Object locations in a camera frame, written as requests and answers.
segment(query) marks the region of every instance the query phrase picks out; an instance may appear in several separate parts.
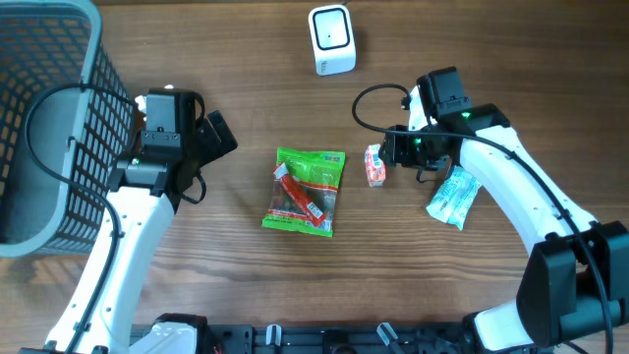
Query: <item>gray basket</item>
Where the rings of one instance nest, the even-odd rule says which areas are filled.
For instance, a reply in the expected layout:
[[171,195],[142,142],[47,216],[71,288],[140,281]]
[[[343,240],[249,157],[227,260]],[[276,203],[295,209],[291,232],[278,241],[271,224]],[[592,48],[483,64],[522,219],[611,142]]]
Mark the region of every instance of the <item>gray basket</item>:
[[[47,87],[83,81],[128,96],[101,31],[88,1],[0,0],[0,257],[91,250],[103,205],[40,171],[23,125]],[[33,148],[53,170],[105,196],[108,166],[127,146],[134,118],[109,95],[61,91],[33,117]]]

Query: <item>white device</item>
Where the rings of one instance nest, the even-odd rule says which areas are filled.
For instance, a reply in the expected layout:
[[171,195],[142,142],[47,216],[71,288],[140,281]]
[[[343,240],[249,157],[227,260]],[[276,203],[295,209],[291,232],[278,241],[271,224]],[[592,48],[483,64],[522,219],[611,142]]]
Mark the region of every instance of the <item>white device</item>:
[[356,66],[356,45],[350,12],[343,5],[314,8],[308,15],[316,73],[348,72]]

